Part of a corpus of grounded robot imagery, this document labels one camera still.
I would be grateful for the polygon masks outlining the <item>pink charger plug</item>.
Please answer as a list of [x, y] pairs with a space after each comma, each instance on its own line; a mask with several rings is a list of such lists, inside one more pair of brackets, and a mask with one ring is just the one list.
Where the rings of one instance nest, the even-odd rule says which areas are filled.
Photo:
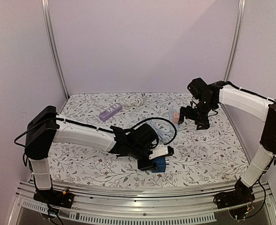
[[174, 124], [178, 124], [178, 122], [179, 122], [179, 113], [178, 112], [175, 112], [175, 113], [173, 113], [173, 123]]

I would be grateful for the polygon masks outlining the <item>dark blue cube socket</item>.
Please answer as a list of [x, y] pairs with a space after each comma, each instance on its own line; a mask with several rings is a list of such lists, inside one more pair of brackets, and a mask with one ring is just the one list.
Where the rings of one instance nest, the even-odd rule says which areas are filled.
[[157, 157], [152, 160], [153, 168], [151, 169], [152, 173], [164, 173], [166, 167], [169, 164], [169, 161], [165, 157]]

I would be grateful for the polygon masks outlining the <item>grey power strip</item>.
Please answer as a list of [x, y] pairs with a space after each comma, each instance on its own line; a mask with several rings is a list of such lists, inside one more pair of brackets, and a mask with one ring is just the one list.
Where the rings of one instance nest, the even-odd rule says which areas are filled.
[[175, 109], [168, 110], [169, 121], [174, 125], [176, 130], [178, 130], [178, 125], [176, 123], [174, 123], [174, 113], [176, 113]]

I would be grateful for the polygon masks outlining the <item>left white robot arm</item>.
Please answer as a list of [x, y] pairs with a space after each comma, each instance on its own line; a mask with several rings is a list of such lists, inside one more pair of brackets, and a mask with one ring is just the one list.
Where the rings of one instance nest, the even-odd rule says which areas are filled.
[[138, 161], [142, 171], [151, 168], [155, 158], [168, 153], [167, 146], [159, 144], [155, 130], [148, 124], [130, 129], [111, 126], [106, 130], [70, 120], [58, 114], [54, 106], [47, 106], [28, 124], [24, 149], [39, 195], [47, 203], [54, 203], [58, 198], [52, 189], [47, 159], [52, 143], [72, 143], [130, 156]]

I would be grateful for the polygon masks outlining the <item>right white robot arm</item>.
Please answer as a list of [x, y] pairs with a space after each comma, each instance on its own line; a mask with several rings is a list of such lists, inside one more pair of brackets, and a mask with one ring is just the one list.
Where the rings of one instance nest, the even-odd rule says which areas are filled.
[[[242, 83], [242, 88], [276, 99], [276, 81]], [[174, 170], [181, 170], [181, 185], [205, 185], [233, 181], [246, 172], [261, 139], [264, 123], [233, 106], [219, 106], [209, 118], [210, 128], [196, 130], [194, 121], [179, 125], [173, 142], [179, 155]], [[276, 184], [276, 166], [263, 176]]]

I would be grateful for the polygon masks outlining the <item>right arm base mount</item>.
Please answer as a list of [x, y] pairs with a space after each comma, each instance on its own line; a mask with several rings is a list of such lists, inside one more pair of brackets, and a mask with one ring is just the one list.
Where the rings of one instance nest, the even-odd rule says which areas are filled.
[[220, 192], [214, 196], [213, 202], [218, 209], [232, 207], [255, 200], [252, 187], [247, 187], [239, 178], [235, 183], [234, 190]]

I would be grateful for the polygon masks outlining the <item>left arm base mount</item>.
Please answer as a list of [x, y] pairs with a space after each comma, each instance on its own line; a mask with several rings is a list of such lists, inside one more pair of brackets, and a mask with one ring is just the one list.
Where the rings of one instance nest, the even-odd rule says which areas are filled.
[[54, 189], [50, 190], [38, 190], [34, 194], [33, 199], [38, 202], [42, 202], [49, 205], [63, 207], [70, 209], [72, 207], [75, 195], [69, 192], [67, 189], [58, 191]]

